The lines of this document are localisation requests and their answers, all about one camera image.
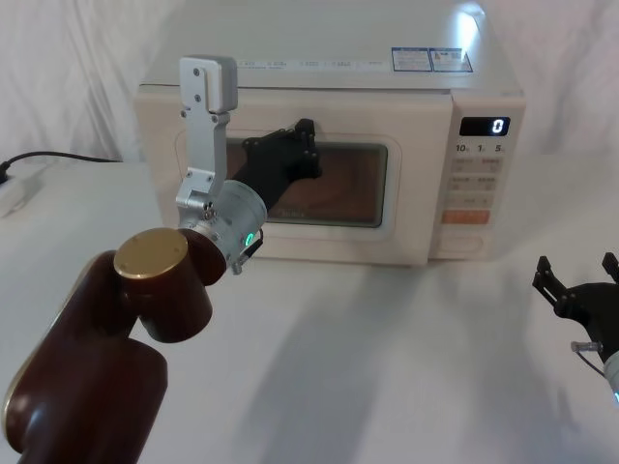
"white microwave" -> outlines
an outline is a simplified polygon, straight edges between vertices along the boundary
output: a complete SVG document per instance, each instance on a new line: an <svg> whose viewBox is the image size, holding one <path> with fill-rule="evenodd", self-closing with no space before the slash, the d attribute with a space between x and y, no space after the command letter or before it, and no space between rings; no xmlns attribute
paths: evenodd
<svg viewBox="0 0 619 464"><path fill-rule="evenodd" d="M164 224L178 225L188 167L178 61L208 53L237 60L230 176L244 161L242 140L316 123L324 174L270 212L257 256L390 265L487 257L525 99L481 8L351 13L336 2L326 14L259 4L188 2L140 87Z"/></svg>

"microwave control panel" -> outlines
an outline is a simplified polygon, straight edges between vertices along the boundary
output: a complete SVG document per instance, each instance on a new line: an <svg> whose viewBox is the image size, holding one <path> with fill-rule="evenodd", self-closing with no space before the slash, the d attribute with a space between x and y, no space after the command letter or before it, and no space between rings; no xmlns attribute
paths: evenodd
<svg viewBox="0 0 619 464"><path fill-rule="evenodd" d="M489 106L457 108L431 257L473 259L489 253L524 109L518 102Z"/></svg>
<svg viewBox="0 0 619 464"><path fill-rule="evenodd" d="M459 137L449 150L451 173L442 223L488 225L506 165L511 118L464 117Z"/></svg>

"number 0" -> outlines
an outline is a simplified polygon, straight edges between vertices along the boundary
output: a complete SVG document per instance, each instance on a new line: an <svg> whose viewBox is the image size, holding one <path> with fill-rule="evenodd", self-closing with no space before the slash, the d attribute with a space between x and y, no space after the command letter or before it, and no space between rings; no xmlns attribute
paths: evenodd
<svg viewBox="0 0 619 464"><path fill-rule="evenodd" d="M501 133L503 131L503 127L505 126L505 121L502 119L497 119L492 124L492 133Z"/></svg>

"white power strip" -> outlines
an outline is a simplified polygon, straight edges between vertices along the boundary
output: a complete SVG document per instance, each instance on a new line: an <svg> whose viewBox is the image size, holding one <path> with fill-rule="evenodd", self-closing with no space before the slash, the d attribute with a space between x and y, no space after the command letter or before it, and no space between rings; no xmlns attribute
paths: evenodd
<svg viewBox="0 0 619 464"><path fill-rule="evenodd" d="M7 182L0 185L0 218L10 213L23 201L26 196L26 188L23 180L11 177Z"/></svg>

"white table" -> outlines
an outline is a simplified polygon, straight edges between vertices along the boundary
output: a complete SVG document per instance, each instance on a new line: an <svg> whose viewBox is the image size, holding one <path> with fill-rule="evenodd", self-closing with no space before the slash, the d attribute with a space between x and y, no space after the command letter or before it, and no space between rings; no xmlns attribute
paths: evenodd
<svg viewBox="0 0 619 464"><path fill-rule="evenodd" d="M607 279L616 162L519 157L493 261L254 260L209 290L197 338L164 346L140 327L169 365L140 462L616 463L619 409L569 348L586 334L531 287L541 254L568 285ZM160 224L145 166L52 167L29 186L0 219L2 390L85 263ZM2 439L0 462L17 459Z"/></svg>

